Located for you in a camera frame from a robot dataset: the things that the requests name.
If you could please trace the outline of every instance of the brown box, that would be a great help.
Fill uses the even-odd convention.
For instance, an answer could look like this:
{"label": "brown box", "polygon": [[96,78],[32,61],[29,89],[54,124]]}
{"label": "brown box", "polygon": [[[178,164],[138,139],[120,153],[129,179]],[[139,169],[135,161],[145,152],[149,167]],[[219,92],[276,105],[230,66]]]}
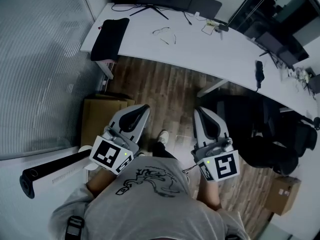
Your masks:
{"label": "brown box", "polygon": [[135,104],[132,99],[96,94],[86,98],[83,104],[81,146],[93,146],[98,135],[102,135],[114,114]]}
{"label": "brown box", "polygon": [[301,181],[292,177],[279,177],[273,180],[264,207],[278,215],[288,212],[296,199]]}

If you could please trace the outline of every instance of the wooden floor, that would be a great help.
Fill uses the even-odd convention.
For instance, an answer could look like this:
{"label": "wooden floor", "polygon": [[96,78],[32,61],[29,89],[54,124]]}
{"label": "wooden floor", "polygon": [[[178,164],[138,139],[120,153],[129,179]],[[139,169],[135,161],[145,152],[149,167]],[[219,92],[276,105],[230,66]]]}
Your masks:
{"label": "wooden floor", "polygon": [[[142,148],[146,155],[150,144],[162,129],[169,131],[166,150],[179,159],[185,168],[194,165],[190,151],[196,143],[193,135],[193,112],[197,92],[215,78],[193,70],[165,63],[120,57],[114,67],[114,79],[107,88],[110,92],[122,93],[136,100],[137,104],[148,104],[151,114],[142,137]],[[252,95],[236,84],[227,83],[213,94],[227,92],[231,95]],[[189,173],[190,189],[194,197],[198,192],[200,171],[196,167]],[[240,159],[240,175],[220,183],[222,206],[229,211],[239,211],[246,231],[255,239],[271,215],[263,208],[272,179],[271,169],[257,169]]]}

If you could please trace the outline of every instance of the white desk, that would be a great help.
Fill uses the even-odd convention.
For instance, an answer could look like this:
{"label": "white desk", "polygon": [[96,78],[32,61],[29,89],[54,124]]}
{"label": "white desk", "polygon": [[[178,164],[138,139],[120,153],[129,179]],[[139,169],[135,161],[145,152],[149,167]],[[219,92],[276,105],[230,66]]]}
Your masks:
{"label": "white desk", "polygon": [[[303,90],[293,78],[281,81],[281,72],[275,67],[271,58],[268,55],[259,57],[263,50],[247,40],[243,34],[230,29],[229,32],[223,33],[221,40],[220,34],[216,32],[212,35],[201,32],[206,24],[205,21],[187,16],[192,22],[192,25],[189,25],[183,13],[179,11],[163,11],[169,20],[151,9],[130,17],[129,15],[139,8],[116,12],[111,10],[112,5],[109,3],[105,6],[84,40],[81,51],[89,53],[92,51],[100,32],[98,27],[105,20],[129,18],[130,22],[119,55],[167,63],[224,80],[215,88],[230,81],[253,91],[257,89],[255,61],[260,60],[263,63],[265,76],[262,88],[258,91],[260,94],[308,118],[313,119],[318,116],[317,102],[309,92]],[[130,7],[115,6],[114,9],[125,10]],[[171,28],[176,35],[176,44],[168,45],[152,34],[153,31],[163,27]]]}

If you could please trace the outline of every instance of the white sneaker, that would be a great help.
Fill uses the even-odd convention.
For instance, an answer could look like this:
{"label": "white sneaker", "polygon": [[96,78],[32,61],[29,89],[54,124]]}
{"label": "white sneaker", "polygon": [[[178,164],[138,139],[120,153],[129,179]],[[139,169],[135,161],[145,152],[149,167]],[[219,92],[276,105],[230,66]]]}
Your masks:
{"label": "white sneaker", "polygon": [[160,132],[157,142],[161,142],[164,146],[167,145],[169,140],[169,132],[167,130],[163,130]]}

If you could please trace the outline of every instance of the gray sweatshirt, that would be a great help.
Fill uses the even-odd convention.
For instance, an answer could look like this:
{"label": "gray sweatshirt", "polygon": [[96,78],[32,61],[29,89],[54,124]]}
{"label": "gray sweatshirt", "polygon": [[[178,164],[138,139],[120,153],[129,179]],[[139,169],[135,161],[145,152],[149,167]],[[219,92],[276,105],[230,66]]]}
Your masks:
{"label": "gray sweatshirt", "polygon": [[173,158],[135,158],[96,198],[86,185],[77,188],[51,216],[52,239],[65,239],[68,219],[79,211],[81,239],[249,239],[238,212],[213,211],[191,198],[187,176]]}

